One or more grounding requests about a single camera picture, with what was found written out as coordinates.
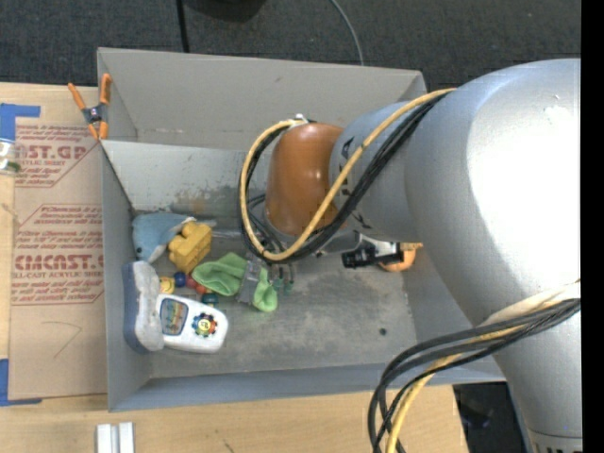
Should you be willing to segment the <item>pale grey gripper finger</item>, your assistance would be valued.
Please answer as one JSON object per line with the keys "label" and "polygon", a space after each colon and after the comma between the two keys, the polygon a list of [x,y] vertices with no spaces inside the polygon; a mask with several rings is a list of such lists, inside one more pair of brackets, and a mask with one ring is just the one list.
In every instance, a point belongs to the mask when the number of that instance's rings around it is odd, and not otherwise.
{"label": "pale grey gripper finger", "polygon": [[247,262],[236,300],[240,303],[252,303],[260,283],[261,262],[251,259]]}

